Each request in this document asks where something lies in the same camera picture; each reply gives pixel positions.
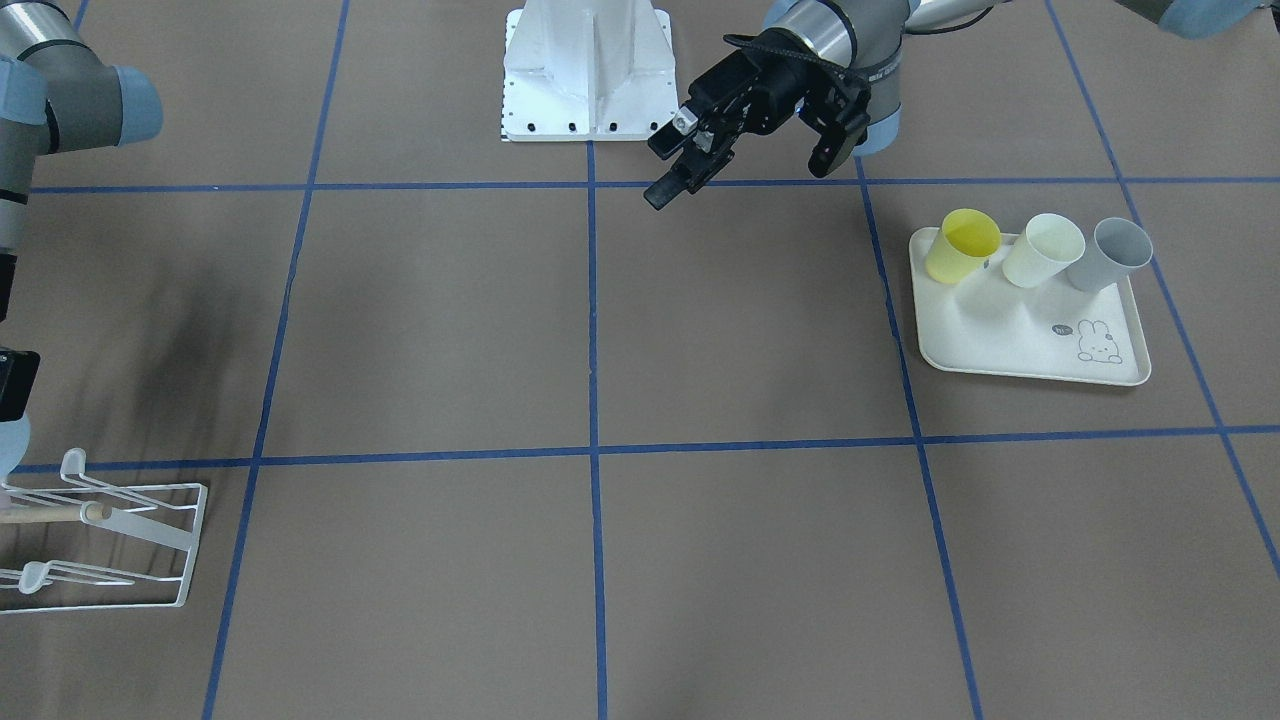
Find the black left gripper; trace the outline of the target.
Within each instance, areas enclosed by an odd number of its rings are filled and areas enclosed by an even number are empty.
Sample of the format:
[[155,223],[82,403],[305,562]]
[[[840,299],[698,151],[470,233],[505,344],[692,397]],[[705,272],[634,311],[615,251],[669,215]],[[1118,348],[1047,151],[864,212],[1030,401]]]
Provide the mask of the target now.
[[824,58],[786,29],[724,35],[732,51],[699,74],[687,99],[646,140],[663,161],[680,159],[643,193],[662,210],[681,193],[696,193],[726,165],[741,135],[771,135],[795,111],[814,78],[826,77]]

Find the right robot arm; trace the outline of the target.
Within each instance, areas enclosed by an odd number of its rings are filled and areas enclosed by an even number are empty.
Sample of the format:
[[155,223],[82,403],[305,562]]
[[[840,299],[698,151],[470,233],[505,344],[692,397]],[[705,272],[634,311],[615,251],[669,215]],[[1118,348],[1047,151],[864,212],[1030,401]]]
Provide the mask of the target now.
[[3,315],[19,287],[19,259],[52,237],[50,188],[36,186],[45,158],[102,152],[155,138],[165,109],[142,70],[104,60],[56,1],[1,9]]

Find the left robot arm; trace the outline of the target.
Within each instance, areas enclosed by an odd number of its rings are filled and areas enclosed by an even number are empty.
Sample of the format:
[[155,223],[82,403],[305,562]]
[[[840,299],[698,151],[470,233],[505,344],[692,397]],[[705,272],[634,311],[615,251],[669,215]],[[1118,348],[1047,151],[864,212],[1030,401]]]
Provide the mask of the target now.
[[[1143,181],[1193,181],[1277,100],[1275,1],[774,1],[648,149],[650,208],[713,188],[1115,184],[1079,63]],[[1155,158],[1162,151],[1162,158]]]

